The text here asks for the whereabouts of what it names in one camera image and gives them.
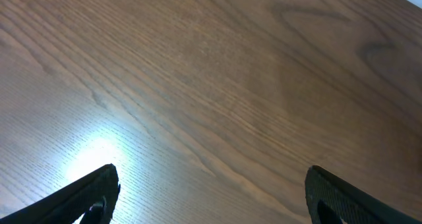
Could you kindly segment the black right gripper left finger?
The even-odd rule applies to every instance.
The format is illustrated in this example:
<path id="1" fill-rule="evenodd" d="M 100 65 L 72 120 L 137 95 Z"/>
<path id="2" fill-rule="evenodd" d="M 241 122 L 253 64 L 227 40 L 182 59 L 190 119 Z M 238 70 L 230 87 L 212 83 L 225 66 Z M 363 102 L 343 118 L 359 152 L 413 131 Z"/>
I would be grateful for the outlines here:
<path id="1" fill-rule="evenodd" d="M 116 167 L 107 164 L 38 202 L 1 218 L 3 224 L 109 224 L 121 185 Z"/>

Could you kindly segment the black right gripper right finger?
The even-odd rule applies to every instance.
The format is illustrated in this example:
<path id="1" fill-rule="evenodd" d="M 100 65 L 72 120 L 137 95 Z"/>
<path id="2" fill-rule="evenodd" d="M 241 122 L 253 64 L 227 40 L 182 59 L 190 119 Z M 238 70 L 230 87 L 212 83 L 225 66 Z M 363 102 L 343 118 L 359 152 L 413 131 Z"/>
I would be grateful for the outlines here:
<path id="1" fill-rule="evenodd" d="M 313 224 L 419 224 L 318 165 L 307 171 L 305 198 Z"/>

